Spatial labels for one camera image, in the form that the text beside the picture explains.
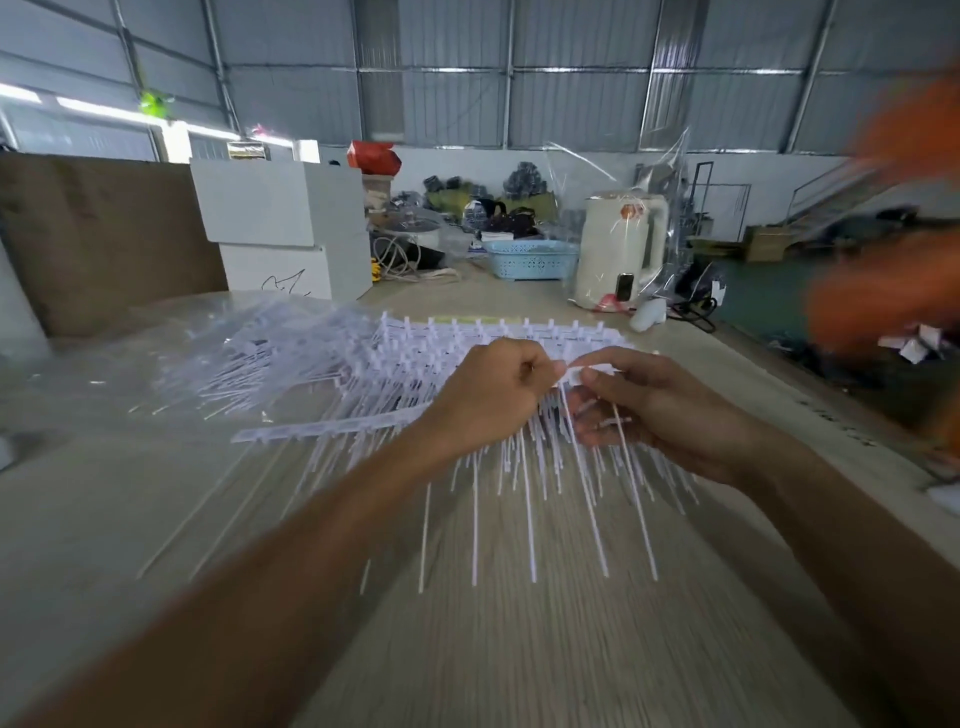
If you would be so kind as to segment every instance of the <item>blue basket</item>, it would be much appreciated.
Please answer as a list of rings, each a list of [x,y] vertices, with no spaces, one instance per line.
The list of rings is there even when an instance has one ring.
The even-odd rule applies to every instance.
[[[561,240],[497,240],[485,243],[499,279],[563,280],[577,269],[580,246]]]

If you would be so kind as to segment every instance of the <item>hand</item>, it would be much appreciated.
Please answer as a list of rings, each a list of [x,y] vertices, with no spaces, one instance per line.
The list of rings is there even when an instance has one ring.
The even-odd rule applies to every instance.
[[[616,445],[616,404],[628,441],[659,449],[683,468],[738,486],[749,477],[772,427],[730,404],[672,359],[620,347],[581,356],[570,366],[612,364],[620,375],[581,372],[567,402],[577,412],[578,439],[587,446]]]
[[[564,375],[535,341],[497,339],[473,347],[420,420],[456,456],[510,437]]]

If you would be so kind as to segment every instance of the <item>brown cardboard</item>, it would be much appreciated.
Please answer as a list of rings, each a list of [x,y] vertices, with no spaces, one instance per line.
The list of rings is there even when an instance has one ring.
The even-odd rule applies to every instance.
[[[0,224],[51,337],[92,336],[133,306],[227,290],[185,164],[0,155]]]

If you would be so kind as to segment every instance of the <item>white cardboard box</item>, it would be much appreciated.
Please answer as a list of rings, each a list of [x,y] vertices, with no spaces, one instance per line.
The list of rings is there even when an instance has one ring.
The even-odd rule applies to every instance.
[[[207,237],[231,291],[356,301],[372,285],[360,171],[299,161],[193,159]]]

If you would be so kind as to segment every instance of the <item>paper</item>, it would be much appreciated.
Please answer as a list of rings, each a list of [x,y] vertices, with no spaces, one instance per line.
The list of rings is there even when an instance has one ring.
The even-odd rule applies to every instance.
[[[935,352],[940,350],[941,331],[935,327],[929,327],[927,324],[920,324],[920,340]]]
[[[926,355],[929,354],[929,349],[925,347],[919,339],[910,339],[902,349],[900,349],[900,356],[909,361],[911,364],[920,364]]]
[[[909,340],[907,336],[881,336],[876,345],[884,349],[902,349]]]

